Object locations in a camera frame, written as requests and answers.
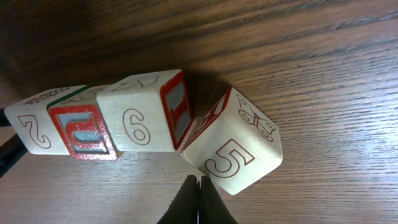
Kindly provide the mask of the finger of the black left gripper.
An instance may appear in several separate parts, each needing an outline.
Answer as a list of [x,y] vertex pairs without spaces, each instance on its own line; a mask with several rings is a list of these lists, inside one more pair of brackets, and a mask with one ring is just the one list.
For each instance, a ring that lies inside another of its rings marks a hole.
[[1,145],[0,177],[2,177],[26,152],[27,148],[16,134]]

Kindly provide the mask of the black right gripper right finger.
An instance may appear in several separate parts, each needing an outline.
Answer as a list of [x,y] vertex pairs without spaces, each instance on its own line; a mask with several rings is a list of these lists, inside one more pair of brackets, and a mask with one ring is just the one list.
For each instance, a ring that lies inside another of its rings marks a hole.
[[211,179],[202,176],[198,197],[199,224],[238,224],[230,214]]

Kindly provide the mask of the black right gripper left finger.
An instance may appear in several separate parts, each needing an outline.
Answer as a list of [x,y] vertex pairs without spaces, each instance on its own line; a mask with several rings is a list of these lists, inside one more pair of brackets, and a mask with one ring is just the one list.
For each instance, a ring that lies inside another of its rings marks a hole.
[[198,194],[197,178],[194,175],[188,175],[157,224],[197,224]]

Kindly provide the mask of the yellow wooden block 7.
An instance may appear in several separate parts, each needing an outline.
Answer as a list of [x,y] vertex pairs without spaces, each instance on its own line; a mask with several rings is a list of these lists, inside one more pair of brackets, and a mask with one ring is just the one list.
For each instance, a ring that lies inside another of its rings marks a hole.
[[30,153],[68,155],[48,109],[87,88],[78,85],[49,89],[8,106],[4,113]]

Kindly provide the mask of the green-edged wooden block 6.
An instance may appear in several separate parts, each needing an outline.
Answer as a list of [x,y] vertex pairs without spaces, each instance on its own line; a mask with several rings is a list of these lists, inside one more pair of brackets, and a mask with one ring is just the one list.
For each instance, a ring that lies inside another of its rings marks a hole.
[[283,160],[277,125],[235,88],[198,120],[180,153],[231,195]]

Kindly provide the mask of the red U wooden block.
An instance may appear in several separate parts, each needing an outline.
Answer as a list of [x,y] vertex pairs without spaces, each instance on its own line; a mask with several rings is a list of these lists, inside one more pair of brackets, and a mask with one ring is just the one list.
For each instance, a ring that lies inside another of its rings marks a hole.
[[96,95],[107,87],[89,87],[48,110],[74,159],[113,161],[122,156],[111,139],[96,100]]

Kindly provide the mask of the red H wooden block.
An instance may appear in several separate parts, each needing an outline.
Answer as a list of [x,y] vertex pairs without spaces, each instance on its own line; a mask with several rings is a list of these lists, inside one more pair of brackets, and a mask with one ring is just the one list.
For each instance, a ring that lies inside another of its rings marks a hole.
[[121,152],[174,152],[193,123],[182,70],[128,76],[96,100]]

